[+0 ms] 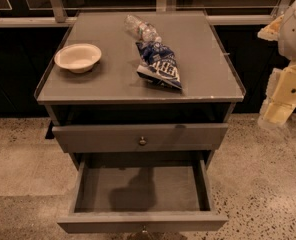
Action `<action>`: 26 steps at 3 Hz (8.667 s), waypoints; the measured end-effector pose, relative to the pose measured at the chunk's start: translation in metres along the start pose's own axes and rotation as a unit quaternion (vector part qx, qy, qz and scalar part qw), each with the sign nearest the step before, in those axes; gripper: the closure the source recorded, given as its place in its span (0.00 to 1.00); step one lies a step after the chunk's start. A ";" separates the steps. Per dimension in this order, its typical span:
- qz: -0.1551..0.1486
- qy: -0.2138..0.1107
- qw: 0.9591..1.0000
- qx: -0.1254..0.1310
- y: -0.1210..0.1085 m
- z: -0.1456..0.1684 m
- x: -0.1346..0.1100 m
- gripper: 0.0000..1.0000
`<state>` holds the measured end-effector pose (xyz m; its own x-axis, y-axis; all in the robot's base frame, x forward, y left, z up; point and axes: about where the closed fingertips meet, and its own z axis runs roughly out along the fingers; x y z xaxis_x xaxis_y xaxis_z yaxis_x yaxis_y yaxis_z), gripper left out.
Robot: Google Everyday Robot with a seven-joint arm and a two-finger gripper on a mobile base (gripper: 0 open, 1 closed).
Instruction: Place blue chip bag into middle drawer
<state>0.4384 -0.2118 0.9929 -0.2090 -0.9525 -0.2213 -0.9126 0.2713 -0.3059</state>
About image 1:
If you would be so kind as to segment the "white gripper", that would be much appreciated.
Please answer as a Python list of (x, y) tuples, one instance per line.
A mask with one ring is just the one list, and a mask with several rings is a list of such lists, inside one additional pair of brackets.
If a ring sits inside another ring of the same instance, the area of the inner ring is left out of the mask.
[[(277, 41), (284, 16), (280, 15), (261, 28), (257, 37), (267, 41)], [(267, 97), (259, 111), (258, 125), (265, 129), (283, 126), (296, 108), (296, 62), (291, 62), (283, 70), (274, 68), (267, 85)]]

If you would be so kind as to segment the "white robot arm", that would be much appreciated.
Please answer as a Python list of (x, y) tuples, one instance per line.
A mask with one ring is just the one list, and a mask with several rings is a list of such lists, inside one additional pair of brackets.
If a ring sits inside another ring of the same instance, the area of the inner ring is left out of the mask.
[(258, 118), (262, 128), (283, 126), (296, 109), (296, 0), (257, 36), (278, 43), (278, 52), (289, 60), (284, 69), (274, 68), (269, 76), (266, 99)]

